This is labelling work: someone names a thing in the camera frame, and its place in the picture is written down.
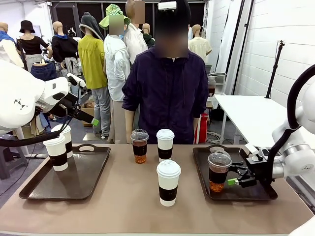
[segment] beige tabletop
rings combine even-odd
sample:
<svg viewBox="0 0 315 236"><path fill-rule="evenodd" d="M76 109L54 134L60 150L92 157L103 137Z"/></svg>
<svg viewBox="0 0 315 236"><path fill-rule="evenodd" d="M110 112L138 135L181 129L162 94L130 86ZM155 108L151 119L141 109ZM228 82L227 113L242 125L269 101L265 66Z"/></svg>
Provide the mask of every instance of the beige tabletop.
<svg viewBox="0 0 315 236"><path fill-rule="evenodd" d="M272 183L278 198L267 203L208 200L200 185L193 145L173 148L182 168L176 203L159 202L158 148L148 145L147 162L134 162L131 145L104 145L110 157L92 197L77 203L28 201L18 194L0 209L0 231L20 233L287 234L313 214L284 179Z"/></svg>

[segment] white paper cup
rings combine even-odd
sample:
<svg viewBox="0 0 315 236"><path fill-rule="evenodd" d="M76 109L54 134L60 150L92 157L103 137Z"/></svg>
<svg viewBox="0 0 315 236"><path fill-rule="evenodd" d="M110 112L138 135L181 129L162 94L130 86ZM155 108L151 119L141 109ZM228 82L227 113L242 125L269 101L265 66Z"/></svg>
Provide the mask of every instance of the white paper cup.
<svg viewBox="0 0 315 236"><path fill-rule="evenodd" d="M173 151L173 140L175 134L170 129L160 129L157 132L158 160L170 160Z"/></svg>
<svg viewBox="0 0 315 236"><path fill-rule="evenodd" d="M47 148L50 161L55 171L63 171L68 168L67 154L65 149L65 137L60 134L58 138L43 142Z"/></svg>
<svg viewBox="0 0 315 236"><path fill-rule="evenodd" d="M54 128L52 128L51 132L59 131L62 127L62 124L56 125ZM72 152L72 140L71 140L71 127L67 125L63 132L61 132L65 137L65 149L67 150L67 158L70 158L73 156Z"/></svg>
<svg viewBox="0 0 315 236"><path fill-rule="evenodd" d="M157 166L159 201L165 207L175 204L180 174L181 167L175 161L165 160Z"/></svg>

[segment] green bucket hat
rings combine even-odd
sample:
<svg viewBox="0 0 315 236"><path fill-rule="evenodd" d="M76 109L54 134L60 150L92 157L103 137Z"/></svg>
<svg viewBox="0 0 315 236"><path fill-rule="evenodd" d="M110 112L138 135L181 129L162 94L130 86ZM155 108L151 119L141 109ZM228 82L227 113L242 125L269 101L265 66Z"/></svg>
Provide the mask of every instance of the green bucket hat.
<svg viewBox="0 0 315 236"><path fill-rule="evenodd" d="M120 8L115 4L110 4L106 8L106 16L105 18L99 23L99 26L101 26L103 29L108 28L109 26L109 16L119 16L124 15L123 12L120 10ZM131 23L131 20L124 16L124 24L129 25Z"/></svg>

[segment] brown tray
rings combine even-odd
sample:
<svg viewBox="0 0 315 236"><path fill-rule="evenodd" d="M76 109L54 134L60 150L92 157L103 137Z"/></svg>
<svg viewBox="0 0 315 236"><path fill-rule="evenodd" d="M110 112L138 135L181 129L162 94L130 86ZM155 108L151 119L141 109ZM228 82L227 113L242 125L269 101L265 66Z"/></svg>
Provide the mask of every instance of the brown tray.
<svg viewBox="0 0 315 236"><path fill-rule="evenodd" d="M221 147L228 152L232 158L232 162L244 162L247 154L239 147L224 147L221 145L212 145L209 147L195 147L193 148L193 156L197 165L197 170L200 178L201 186L205 194L212 200L225 200L225 201L269 201L278 197L275 190L269 186L263 186L259 181L256 185L251 187L242 188L239 185L229 186L225 182L222 192L217 193L210 190L209 187L209 165L208 156L210 148ZM235 172L228 172L226 179L239 178L240 176Z"/></svg>
<svg viewBox="0 0 315 236"><path fill-rule="evenodd" d="M33 200L84 200L92 195L109 157L109 147L83 144L72 147L68 168L56 172L48 161L28 182L20 198Z"/></svg>

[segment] black hat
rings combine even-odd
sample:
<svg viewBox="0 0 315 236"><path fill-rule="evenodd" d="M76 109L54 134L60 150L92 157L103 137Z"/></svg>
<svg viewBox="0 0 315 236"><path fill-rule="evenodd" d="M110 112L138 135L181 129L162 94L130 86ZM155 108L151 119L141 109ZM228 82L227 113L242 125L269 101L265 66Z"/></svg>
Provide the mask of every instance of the black hat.
<svg viewBox="0 0 315 236"><path fill-rule="evenodd" d="M161 0L160 2L175 1L174 10L156 10L155 29L159 33L178 33L188 31L191 19L190 7L187 0Z"/></svg>
<svg viewBox="0 0 315 236"><path fill-rule="evenodd" d="M21 21L20 33L25 33L26 30L29 30L31 33L35 33L33 24L30 21Z"/></svg>

